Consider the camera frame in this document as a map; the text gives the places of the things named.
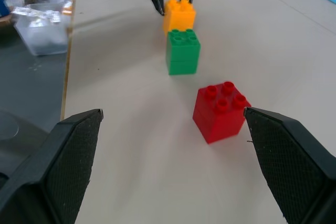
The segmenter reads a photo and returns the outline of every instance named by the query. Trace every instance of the lego brick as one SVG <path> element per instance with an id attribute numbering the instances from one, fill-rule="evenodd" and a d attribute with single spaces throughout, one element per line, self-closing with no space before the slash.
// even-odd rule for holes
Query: lego brick
<path id="1" fill-rule="evenodd" d="M 167 61 L 169 75 L 194 74 L 197 71 L 197 61 Z"/>
<path id="2" fill-rule="evenodd" d="M 193 119 L 207 143 L 237 135 L 250 106 L 232 82 L 199 89 Z"/>
<path id="3" fill-rule="evenodd" d="M 173 29 L 185 31 L 194 27 L 196 11 L 189 0 L 169 0 L 165 4 L 163 31 L 167 33 Z"/>
<path id="4" fill-rule="evenodd" d="M 200 50 L 201 44 L 193 30 L 174 29 L 168 33 L 166 58 L 169 61 L 198 61 Z"/>

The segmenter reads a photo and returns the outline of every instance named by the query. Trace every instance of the lego stud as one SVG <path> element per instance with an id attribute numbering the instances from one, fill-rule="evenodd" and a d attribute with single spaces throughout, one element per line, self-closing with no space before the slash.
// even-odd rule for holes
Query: lego stud
<path id="1" fill-rule="evenodd" d="M 197 44 L 197 38 L 195 36 L 188 37 L 191 44 Z"/>
<path id="2" fill-rule="evenodd" d="M 181 44 L 183 42 L 183 39 L 181 37 L 173 37 L 173 40 L 176 44 Z"/>
<path id="3" fill-rule="evenodd" d="M 170 9 L 171 10 L 174 10 L 174 11 L 177 11 L 177 10 L 180 10 L 181 9 L 181 5 L 178 3 L 178 2 L 172 2 L 170 5 L 169 5 Z"/>
<path id="4" fill-rule="evenodd" d="M 215 98 L 217 96 L 217 88 L 216 86 L 208 86 L 205 90 L 205 96 L 208 98 Z"/>
<path id="5" fill-rule="evenodd" d="M 242 94 L 238 94 L 233 99 L 233 104 L 238 108 L 244 108 L 246 105 L 246 98 Z"/>
<path id="6" fill-rule="evenodd" d="M 234 89 L 235 89 L 235 86 L 230 81 L 226 81 L 222 85 L 222 93 L 223 94 L 232 94 Z"/>
<path id="7" fill-rule="evenodd" d="M 171 34 L 172 34 L 173 37 L 174 37 L 174 36 L 176 36 L 176 35 L 179 35 L 179 34 L 180 34 L 180 31 L 177 30 L 177 29 L 173 29 L 173 30 L 171 31 Z"/>
<path id="8" fill-rule="evenodd" d="M 169 6 L 177 5 L 177 0 L 169 0 L 169 1 L 168 1 L 168 5 L 169 5 Z"/>
<path id="9" fill-rule="evenodd" d="M 189 0 L 181 0 L 181 10 L 192 10 L 193 6 L 189 3 Z"/>
<path id="10" fill-rule="evenodd" d="M 195 35 L 193 29 L 187 29 L 185 32 L 188 34 L 188 36 L 193 36 L 193 35 Z"/>
<path id="11" fill-rule="evenodd" d="M 219 99 L 216 102 L 216 110 L 219 112 L 225 112 L 228 109 L 228 103 L 226 101 L 226 99 Z"/>

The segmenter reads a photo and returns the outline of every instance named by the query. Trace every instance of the gray floor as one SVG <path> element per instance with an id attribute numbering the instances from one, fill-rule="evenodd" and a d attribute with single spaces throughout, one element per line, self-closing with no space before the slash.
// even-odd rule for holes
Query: gray floor
<path id="1" fill-rule="evenodd" d="M 59 122 L 66 54 L 32 56 L 13 27 L 0 28 L 0 110 L 43 130 Z"/>

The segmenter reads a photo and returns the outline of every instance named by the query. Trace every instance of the red lego brick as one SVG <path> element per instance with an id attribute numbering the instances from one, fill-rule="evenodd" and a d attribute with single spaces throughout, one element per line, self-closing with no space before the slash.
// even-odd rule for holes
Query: red lego brick
<path id="1" fill-rule="evenodd" d="M 227 81 L 198 90 L 193 120 L 210 144 L 239 133 L 247 106 L 245 96 Z"/>

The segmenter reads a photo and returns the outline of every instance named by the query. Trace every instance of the aluminum foil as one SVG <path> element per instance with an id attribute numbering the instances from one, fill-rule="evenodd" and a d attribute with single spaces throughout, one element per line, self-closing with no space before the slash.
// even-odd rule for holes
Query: aluminum foil
<path id="1" fill-rule="evenodd" d="M 54 10 L 47 10 L 42 12 L 40 10 L 34 10 L 28 7 L 15 7 L 12 13 L 21 16 L 27 16 L 31 18 L 32 22 L 35 22 L 39 19 L 45 20 L 48 23 L 59 23 L 61 21 L 60 12 Z"/>
<path id="2" fill-rule="evenodd" d="M 49 26 L 50 22 L 42 19 L 42 18 L 37 18 L 36 20 L 33 20 L 30 22 L 29 27 L 43 27 L 43 26 Z"/>

